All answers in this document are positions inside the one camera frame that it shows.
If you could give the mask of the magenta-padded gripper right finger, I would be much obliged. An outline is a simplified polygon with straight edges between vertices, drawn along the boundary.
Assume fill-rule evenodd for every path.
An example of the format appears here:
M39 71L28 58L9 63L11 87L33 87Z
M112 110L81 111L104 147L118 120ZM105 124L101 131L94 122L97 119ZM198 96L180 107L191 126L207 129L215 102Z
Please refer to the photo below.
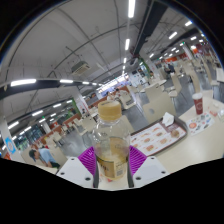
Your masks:
M169 172L155 156L146 156L131 146L128 166L128 185L140 188L167 176Z

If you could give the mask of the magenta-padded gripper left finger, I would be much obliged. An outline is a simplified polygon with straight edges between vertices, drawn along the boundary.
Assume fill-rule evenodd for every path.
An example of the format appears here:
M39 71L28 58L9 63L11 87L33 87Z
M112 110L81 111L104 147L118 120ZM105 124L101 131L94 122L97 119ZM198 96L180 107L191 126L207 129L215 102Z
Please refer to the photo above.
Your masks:
M97 188L99 174L94 149L90 147L78 157L70 157L57 175L84 188Z

